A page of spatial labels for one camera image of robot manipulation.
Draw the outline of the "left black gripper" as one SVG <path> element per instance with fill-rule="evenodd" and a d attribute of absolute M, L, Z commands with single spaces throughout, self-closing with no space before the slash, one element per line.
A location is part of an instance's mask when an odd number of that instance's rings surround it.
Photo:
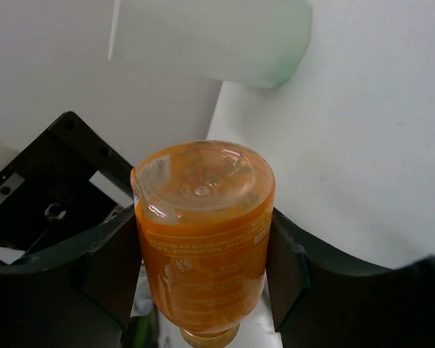
<path fill-rule="evenodd" d="M 0 170 L 0 265 L 115 216 L 119 204 L 90 180 L 102 174 L 131 195 L 131 169 L 77 114 L 60 115 Z"/>

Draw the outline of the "orange plastic bottle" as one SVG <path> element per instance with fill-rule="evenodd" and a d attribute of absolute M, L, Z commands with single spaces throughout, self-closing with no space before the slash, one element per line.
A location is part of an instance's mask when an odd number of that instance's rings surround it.
<path fill-rule="evenodd" d="M 130 184 L 157 309 L 190 346 L 228 346 L 265 283 L 271 167 L 245 146 L 194 141 L 151 154 Z"/>

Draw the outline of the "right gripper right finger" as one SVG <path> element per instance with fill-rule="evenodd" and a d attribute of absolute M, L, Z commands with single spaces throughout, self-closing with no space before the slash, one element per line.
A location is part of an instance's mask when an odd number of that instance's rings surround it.
<path fill-rule="evenodd" d="M 285 347 L 435 347 L 435 256 L 381 267 L 275 211 L 266 274 Z"/>

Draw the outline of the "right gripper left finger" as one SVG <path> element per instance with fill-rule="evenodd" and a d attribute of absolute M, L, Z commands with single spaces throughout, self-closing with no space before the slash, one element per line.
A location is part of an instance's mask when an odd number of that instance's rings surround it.
<path fill-rule="evenodd" d="M 118 347 L 141 264 L 132 207 L 0 265 L 0 347 Z"/>

